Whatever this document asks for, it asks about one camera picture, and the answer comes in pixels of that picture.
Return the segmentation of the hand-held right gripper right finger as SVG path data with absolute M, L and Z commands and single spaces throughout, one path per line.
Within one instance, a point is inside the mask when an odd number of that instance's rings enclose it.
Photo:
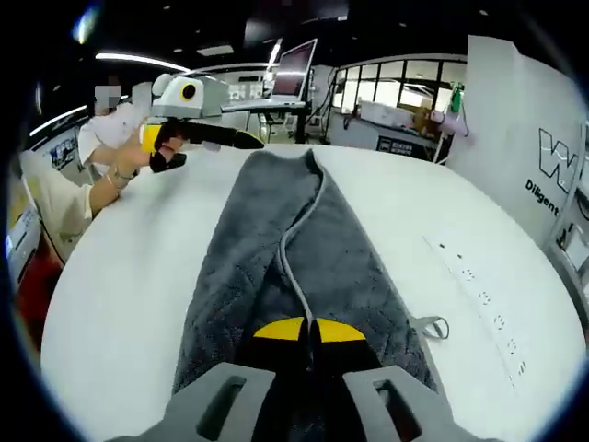
M 328 441 L 478 441 L 437 392 L 399 366 L 382 366 L 354 327 L 311 327 L 316 385 Z

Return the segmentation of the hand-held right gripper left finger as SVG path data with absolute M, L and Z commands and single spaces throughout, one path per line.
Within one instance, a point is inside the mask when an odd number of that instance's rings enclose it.
M 172 395 L 162 418 L 117 441 L 295 441 L 305 426 L 306 339 L 301 318 L 279 320 L 242 343 L 234 362 L 212 366 Z

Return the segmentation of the person's left hand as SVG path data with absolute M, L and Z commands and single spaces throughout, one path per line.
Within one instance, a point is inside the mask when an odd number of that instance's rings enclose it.
M 130 138 L 121 145 L 108 172 L 109 178 L 117 189 L 123 189 L 138 170 L 149 164 L 150 153 L 144 151 L 140 140 L 140 129 L 136 129 Z

